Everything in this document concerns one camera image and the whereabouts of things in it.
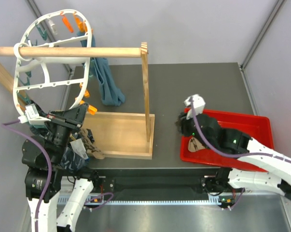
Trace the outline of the brown argyle sock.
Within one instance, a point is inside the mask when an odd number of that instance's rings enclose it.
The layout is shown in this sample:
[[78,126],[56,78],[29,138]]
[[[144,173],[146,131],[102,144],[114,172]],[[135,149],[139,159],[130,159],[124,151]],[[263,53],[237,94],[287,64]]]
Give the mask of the brown argyle sock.
[[188,142],[188,151],[189,152],[197,152],[200,150],[205,149],[205,147],[195,138],[195,137],[191,137],[189,142]]
[[98,160],[103,160],[105,158],[104,153],[95,145],[95,140],[90,129],[81,128],[79,135],[81,136],[88,156],[92,156]]

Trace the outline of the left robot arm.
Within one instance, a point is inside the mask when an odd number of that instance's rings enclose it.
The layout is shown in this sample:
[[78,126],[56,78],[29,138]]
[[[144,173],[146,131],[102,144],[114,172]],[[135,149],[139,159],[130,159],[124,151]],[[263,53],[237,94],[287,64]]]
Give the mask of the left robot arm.
[[[22,123],[46,127],[46,132],[26,137],[22,145],[22,163],[28,166],[26,198],[34,232],[75,231],[89,193],[100,187],[96,171],[86,167],[68,171],[60,167],[70,136],[80,131],[88,107],[87,103],[83,103],[65,111],[45,113],[33,102],[25,106],[25,112],[19,117]],[[74,176],[76,181],[63,211],[58,215],[57,203],[64,176]]]

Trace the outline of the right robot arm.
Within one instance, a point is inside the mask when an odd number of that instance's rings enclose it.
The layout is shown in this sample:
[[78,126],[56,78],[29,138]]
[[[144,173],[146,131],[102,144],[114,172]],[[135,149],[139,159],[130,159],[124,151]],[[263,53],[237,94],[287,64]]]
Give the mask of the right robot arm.
[[218,192],[229,189],[263,190],[291,201],[291,158],[259,142],[238,129],[224,128],[206,114],[179,114],[176,126],[184,137],[196,139],[205,149],[262,171],[244,171],[237,167],[220,168],[211,178]]

